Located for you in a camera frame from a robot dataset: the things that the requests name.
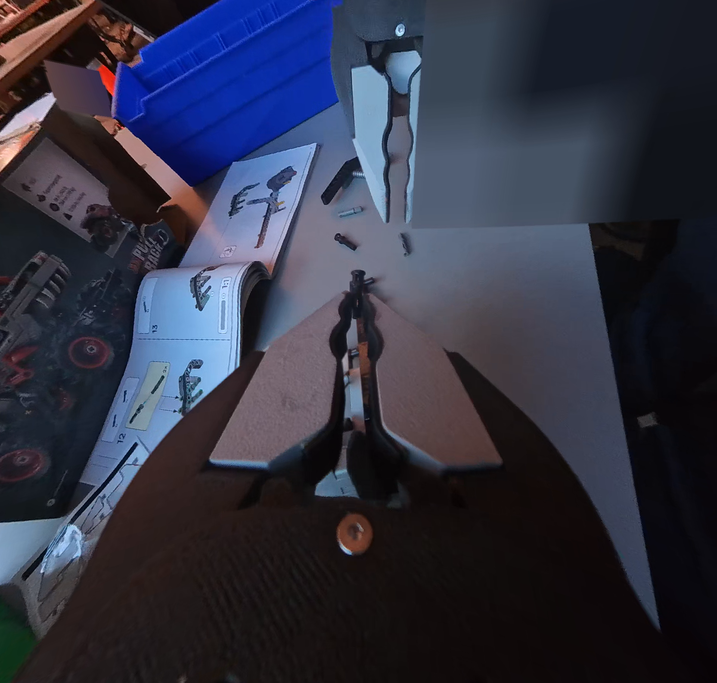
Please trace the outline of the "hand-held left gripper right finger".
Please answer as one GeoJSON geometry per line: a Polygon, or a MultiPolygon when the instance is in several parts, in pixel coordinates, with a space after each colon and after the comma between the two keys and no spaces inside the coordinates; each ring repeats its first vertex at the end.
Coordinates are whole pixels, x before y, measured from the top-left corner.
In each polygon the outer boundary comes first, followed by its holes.
{"type": "Polygon", "coordinates": [[[373,295],[372,356],[379,427],[430,472],[499,469],[503,459],[446,352],[373,295]]]}

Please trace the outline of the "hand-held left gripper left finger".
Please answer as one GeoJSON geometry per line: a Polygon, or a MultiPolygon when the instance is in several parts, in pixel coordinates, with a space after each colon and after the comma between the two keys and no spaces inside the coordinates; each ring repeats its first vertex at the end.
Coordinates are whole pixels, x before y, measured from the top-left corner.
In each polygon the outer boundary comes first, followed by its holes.
{"type": "Polygon", "coordinates": [[[345,294],[275,339],[212,451],[215,466],[269,469],[344,417],[345,294]]]}

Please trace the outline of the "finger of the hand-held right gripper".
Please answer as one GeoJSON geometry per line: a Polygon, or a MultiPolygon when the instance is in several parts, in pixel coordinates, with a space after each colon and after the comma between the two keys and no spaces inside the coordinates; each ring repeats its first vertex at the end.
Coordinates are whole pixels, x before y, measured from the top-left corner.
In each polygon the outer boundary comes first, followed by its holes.
{"type": "Polygon", "coordinates": [[[381,221],[390,219],[388,138],[392,128],[391,85],[371,65],[351,71],[354,148],[381,221]]]}
{"type": "Polygon", "coordinates": [[[409,136],[406,160],[407,179],[404,190],[404,221],[406,224],[410,224],[413,216],[421,69],[421,66],[417,66],[410,74],[407,82],[407,93],[400,98],[400,113],[407,121],[409,136]]]}

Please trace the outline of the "black angled piece with spring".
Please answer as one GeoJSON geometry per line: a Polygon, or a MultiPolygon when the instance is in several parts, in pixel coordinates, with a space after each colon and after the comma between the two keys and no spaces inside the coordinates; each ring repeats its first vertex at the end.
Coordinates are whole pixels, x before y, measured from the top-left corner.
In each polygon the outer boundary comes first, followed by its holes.
{"type": "Polygon", "coordinates": [[[322,192],[320,199],[324,205],[329,205],[340,191],[348,188],[354,180],[365,180],[360,159],[358,157],[349,159],[339,168],[336,175],[331,179],[326,189],[322,192]]]}

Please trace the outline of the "black toy axle assembly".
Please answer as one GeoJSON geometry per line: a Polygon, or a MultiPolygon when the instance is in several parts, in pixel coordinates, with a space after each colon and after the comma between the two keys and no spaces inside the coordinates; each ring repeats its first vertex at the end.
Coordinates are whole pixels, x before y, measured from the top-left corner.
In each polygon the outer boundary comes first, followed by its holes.
{"type": "Polygon", "coordinates": [[[348,390],[352,428],[373,436],[380,420],[376,364],[381,354],[381,338],[376,328],[376,308],[370,295],[373,279],[363,270],[351,272],[348,291],[339,307],[340,349],[344,386],[348,390]]]}

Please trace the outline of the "white instruction booklet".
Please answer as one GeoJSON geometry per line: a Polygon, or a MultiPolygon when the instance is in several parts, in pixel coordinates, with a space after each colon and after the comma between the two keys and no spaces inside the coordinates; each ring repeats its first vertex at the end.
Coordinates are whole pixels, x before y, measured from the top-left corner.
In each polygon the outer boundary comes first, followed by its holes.
{"type": "Polygon", "coordinates": [[[233,163],[181,264],[144,277],[127,366],[81,484],[103,483],[137,441],[153,451],[238,368],[246,303],[272,279],[319,148],[233,163]]]}

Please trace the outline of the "large blue plastic bin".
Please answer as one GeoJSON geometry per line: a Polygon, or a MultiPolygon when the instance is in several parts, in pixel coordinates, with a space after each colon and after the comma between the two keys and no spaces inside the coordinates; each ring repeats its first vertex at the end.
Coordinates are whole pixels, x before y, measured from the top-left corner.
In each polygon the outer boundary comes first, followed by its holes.
{"type": "Polygon", "coordinates": [[[335,105],[342,0],[220,0],[120,64],[112,117],[186,183],[335,105]]]}

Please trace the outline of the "black toy truck box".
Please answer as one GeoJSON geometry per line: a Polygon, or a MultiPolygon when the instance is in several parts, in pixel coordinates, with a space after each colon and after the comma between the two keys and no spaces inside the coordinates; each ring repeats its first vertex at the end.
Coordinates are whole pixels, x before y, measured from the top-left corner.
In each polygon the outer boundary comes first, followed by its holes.
{"type": "Polygon", "coordinates": [[[1,129],[1,522],[62,515],[186,219],[94,117],[49,94],[1,129]]]}

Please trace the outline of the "printed outline paper sheet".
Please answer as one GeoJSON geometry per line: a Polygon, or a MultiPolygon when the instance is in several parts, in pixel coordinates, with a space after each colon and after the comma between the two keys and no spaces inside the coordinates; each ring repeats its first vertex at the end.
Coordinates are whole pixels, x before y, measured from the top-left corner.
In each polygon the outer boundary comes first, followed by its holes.
{"type": "Polygon", "coordinates": [[[19,574],[16,582],[37,639],[46,636],[66,607],[108,520],[149,454],[135,437],[107,478],[67,515],[51,542],[19,574]]]}

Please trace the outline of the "green plastic object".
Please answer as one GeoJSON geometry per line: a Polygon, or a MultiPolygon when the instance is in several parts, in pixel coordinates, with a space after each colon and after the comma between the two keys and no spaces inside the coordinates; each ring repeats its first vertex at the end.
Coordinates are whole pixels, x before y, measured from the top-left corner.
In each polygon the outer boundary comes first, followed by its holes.
{"type": "Polygon", "coordinates": [[[1,601],[1,682],[12,682],[37,639],[25,620],[1,601]]]}

